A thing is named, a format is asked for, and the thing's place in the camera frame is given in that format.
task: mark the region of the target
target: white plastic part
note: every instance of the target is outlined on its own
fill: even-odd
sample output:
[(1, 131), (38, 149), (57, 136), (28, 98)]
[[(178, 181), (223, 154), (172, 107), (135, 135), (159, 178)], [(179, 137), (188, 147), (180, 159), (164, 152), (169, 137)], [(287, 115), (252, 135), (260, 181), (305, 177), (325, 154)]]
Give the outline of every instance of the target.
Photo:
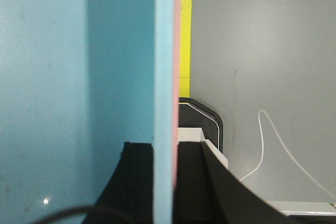
[(326, 202), (268, 201), (267, 203), (286, 216), (336, 216), (336, 209)]
[(202, 128), (178, 128), (179, 142), (200, 142), (205, 137)]
[(213, 154), (217, 157), (217, 159), (221, 162), (221, 164), (228, 169), (228, 160), (227, 158), (216, 148), (216, 146), (209, 140), (205, 140), (206, 144), (209, 146), (209, 149), (213, 152)]

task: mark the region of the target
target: light blue panel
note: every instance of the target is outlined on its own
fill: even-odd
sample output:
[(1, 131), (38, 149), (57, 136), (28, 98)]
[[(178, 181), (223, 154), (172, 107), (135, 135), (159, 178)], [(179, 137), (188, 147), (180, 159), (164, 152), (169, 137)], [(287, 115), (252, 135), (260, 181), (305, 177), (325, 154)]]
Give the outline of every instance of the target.
[(93, 204), (152, 142), (153, 36), (154, 0), (0, 0), (1, 223)]
[(155, 0), (154, 222), (172, 223), (173, 0)]
[(125, 141), (153, 139), (154, 0), (88, 0), (96, 194)]
[(1, 223), (94, 202), (86, 29), (86, 0), (0, 0)]

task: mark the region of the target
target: white wall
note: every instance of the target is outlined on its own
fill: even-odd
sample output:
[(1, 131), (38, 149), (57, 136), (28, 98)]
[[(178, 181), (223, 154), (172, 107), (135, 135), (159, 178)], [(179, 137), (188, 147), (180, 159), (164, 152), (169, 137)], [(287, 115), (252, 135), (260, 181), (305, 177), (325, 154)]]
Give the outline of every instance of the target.
[[(336, 194), (336, 0), (193, 0), (191, 98), (224, 121), (241, 178), (258, 164), (265, 109), (297, 160)], [(262, 116), (264, 199), (332, 201), (289, 160)]]

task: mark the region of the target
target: black object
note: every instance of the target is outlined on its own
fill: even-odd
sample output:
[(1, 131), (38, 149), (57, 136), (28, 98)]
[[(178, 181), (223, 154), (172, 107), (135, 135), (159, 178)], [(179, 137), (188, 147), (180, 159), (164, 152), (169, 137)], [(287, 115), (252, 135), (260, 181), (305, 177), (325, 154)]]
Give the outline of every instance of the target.
[(188, 220), (195, 223), (212, 223), (214, 213), (209, 193), (205, 163), (199, 143), (180, 143), (177, 156), (177, 187), (175, 210), (177, 223)]
[(179, 99), (179, 127), (200, 127), (209, 139), (223, 153), (223, 121), (210, 108), (191, 98)]
[[(282, 215), (241, 184), (216, 158), (205, 142), (180, 142), (178, 149), (178, 178), (175, 208), (175, 223), (229, 223), (229, 224), (298, 224), (295, 220)], [(203, 161), (203, 171), (191, 170), (190, 157)], [(194, 194), (186, 194), (190, 185), (181, 183), (181, 174), (184, 181), (189, 181), (203, 173), (206, 182), (194, 180), (196, 188), (203, 188), (206, 192), (195, 190)], [(198, 202), (204, 207), (210, 207), (213, 213), (209, 218), (208, 211), (200, 212)]]
[[(135, 223), (153, 223), (153, 147), (151, 144), (124, 144), (119, 163), (96, 205), (121, 211), (130, 216)], [(109, 223), (103, 221), (107, 219), (105, 220), (101, 215), (89, 214), (82, 224)]]
[(297, 220), (302, 224), (335, 224), (336, 216), (305, 216), (295, 215), (290, 218)]

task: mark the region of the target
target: curved black edge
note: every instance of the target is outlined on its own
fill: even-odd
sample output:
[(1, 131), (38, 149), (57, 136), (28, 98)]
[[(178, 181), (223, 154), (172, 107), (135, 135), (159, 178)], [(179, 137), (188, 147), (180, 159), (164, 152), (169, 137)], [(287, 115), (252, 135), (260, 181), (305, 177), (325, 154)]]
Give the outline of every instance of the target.
[(200, 145), (212, 193), (224, 217), (221, 223), (299, 224), (247, 189), (219, 162), (205, 142)]
[[(95, 205), (120, 211), (135, 223), (152, 224), (153, 164), (151, 143), (125, 142), (119, 162)], [(87, 215), (81, 224), (107, 223), (105, 221), (102, 215)]]
[(223, 121), (222, 118), (212, 109), (208, 108), (207, 106), (201, 104), (200, 102), (197, 102), (196, 100), (192, 98), (187, 97), (180, 97), (178, 102), (184, 102), (184, 103), (191, 103), (192, 105), (198, 107), (199, 109), (203, 110), (204, 112), (211, 115), (217, 122), (219, 127), (219, 151), (223, 153)]

